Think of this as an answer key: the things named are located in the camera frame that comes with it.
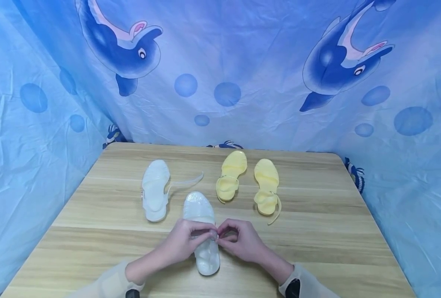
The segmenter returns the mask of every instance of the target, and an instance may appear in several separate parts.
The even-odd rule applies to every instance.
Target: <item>dolphin tail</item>
[[[132,95],[138,88],[138,79],[126,79],[116,74],[116,82],[118,83],[120,95],[123,97]]]
[[[391,7],[395,2],[396,0],[375,0],[373,6],[377,12],[383,12]]]
[[[300,112],[306,112],[326,106],[333,97],[334,95],[325,95],[312,92],[308,94],[303,106],[300,109]]]

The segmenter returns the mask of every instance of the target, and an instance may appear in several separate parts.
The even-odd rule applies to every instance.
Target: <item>person's left hand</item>
[[[155,250],[166,257],[166,266],[182,262],[189,258],[202,242],[211,237],[210,230],[217,231],[217,227],[211,223],[178,219],[168,237]],[[196,232],[204,233],[192,238],[192,234]]]

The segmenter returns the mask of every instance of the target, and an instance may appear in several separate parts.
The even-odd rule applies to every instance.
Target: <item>dolphin eye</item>
[[[139,48],[138,55],[141,59],[145,59],[146,58],[146,51],[143,48]]]
[[[355,75],[361,75],[361,73],[364,71],[365,68],[366,68],[366,66],[363,65],[363,66],[355,69]]]

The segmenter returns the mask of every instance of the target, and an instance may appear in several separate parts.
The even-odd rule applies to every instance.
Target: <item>wooden table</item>
[[[368,208],[334,154],[245,150],[249,168],[230,203],[215,183],[225,148],[113,143],[103,152],[3,298],[58,298],[85,286],[122,260],[148,253],[182,216],[184,198],[201,191],[217,223],[250,220],[264,242],[287,260],[301,262],[341,297],[414,297]],[[163,222],[149,223],[141,206],[141,179],[149,163],[164,159],[173,181],[204,179],[175,189]],[[267,225],[253,209],[255,164],[269,158],[280,175],[283,211]],[[258,267],[222,252],[220,270],[202,277],[192,257],[148,280],[142,297],[276,297],[277,285]]]

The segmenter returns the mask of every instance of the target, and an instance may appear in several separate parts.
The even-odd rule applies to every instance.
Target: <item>yellow jelly sandal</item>
[[[239,176],[247,170],[247,157],[242,151],[236,150],[229,154],[222,164],[222,173],[217,179],[217,198],[223,204],[234,198],[239,189]]]
[[[268,225],[271,225],[277,217],[279,217],[281,211],[281,202],[277,195],[277,188],[280,182],[279,173],[273,162],[265,158],[259,160],[253,172],[255,180],[257,180],[259,184],[259,191],[254,197],[259,213],[265,216],[271,216],[275,213],[277,204],[279,206],[277,216],[275,216],[272,222],[268,223]]]

